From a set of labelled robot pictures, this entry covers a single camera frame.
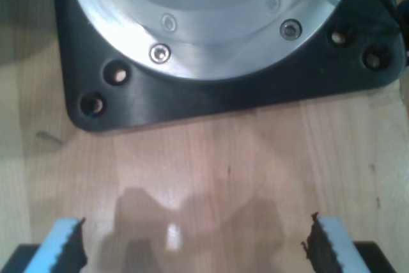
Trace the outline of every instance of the wooden surface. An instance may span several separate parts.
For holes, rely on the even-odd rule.
[[[91,135],[65,113],[52,0],[0,0],[0,266],[86,217],[85,272],[308,273],[320,211],[408,272],[400,89]]]

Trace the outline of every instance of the screw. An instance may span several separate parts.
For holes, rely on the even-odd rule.
[[[288,19],[281,24],[280,34],[287,41],[296,40],[301,36],[301,33],[301,24],[295,19]]]
[[[121,83],[127,78],[127,71],[124,70],[123,68],[117,69],[117,71],[114,74],[114,81],[116,83]]]
[[[346,35],[342,32],[335,31],[331,35],[331,40],[335,45],[345,45]]]
[[[156,64],[164,64],[171,57],[171,50],[164,44],[156,44],[151,48],[150,57]]]
[[[369,53],[366,56],[365,62],[368,68],[372,70],[378,70],[381,67],[381,58],[373,53]]]
[[[92,102],[92,113],[93,114],[98,114],[102,111],[102,109],[104,108],[104,102],[102,100],[100,100],[99,98],[96,98],[93,102]]]
[[[266,1],[266,6],[268,8],[268,11],[271,13],[275,13],[279,10],[281,5],[281,0],[267,0]]]
[[[163,14],[162,16],[162,27],[167,32],[175,32],[177,28],[176,19],[171,14]]]

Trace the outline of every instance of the mounting hole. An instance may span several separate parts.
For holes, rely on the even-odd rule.
[[[385,70],[392,63],[392,53],[388,47],[374,44],[365,50],[362,61],[370,70]]]
[[[122,60],[111,61],[104,68],[104,79],[112,86],[121,86],[128,81],[129,76],[129,66]]]
[[[355,40],[352,30],[347,26],[333,27],[327,36],[333,46],[340,48],[350,46]]]
[[[81,111],[89,118],[103,115],[107,109],[105,98],[98,92],[92,92],[81,99]]]

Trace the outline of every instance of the bolt hole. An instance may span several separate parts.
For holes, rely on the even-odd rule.
[[[103,115],[107,109],[105,98],[98,92],[92,92],[81,99],[81,111],[89,118]]]
[[[388,47],[375,44],[365,50],[362,60],[370,70],[385,70],[392,63],[392,53]]]
[[[164,44],[157,44],[152,47],[150,56],[156,64],[164,64],[171,57],[171,50]]]
[[[301,33],[301,24],[295,19],[288,19],[281,24],[280,34],[287,41],[296,40],[301,36]]]
[[[130,68],[122,60],[109,62],[104,68],[104,79],[112,86],[121,86],[130,77]]]

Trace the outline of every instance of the black mounting plate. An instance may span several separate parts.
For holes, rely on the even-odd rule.
[[[393,5],[395,0],[388,0]],[[406,50],[396,21],[380,0],[342,0],[329,21],[280,63],[237,79],[190,81],[152,72],[111,47],[88,22],[77,0],[55,0],[66,108],[88,131],[136,127],[384,86],[406,67]],[[335,46],[331,34],[347,34]],[[375,53],[381,69],[364,57]],[[111,61],[126,66],[120,86],[106,82]],[[86,108],[100,99],[96,116]]]

